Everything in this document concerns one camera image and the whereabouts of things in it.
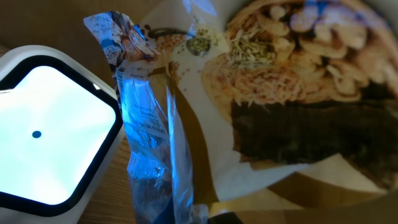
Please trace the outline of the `beige paper snack bag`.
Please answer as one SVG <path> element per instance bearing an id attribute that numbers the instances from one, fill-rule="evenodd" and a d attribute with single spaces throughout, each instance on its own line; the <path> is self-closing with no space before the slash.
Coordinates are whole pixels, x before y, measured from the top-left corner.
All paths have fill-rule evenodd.
<path id="1" fill-rule="evenodd" d="M 162 1 L 84 25 L 109 63 L 139 223 L 397 190 L 397 4 Z"/>

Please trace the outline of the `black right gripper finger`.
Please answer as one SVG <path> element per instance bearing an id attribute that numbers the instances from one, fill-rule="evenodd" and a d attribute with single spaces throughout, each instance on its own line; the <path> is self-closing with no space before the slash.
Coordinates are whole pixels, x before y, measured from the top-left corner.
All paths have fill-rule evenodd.
<path id="1" fill-rule="evenodd" d="M 234 212 L 229 212 L 209 218 L 208 224 L 243 224 L 243 222 Z"/>

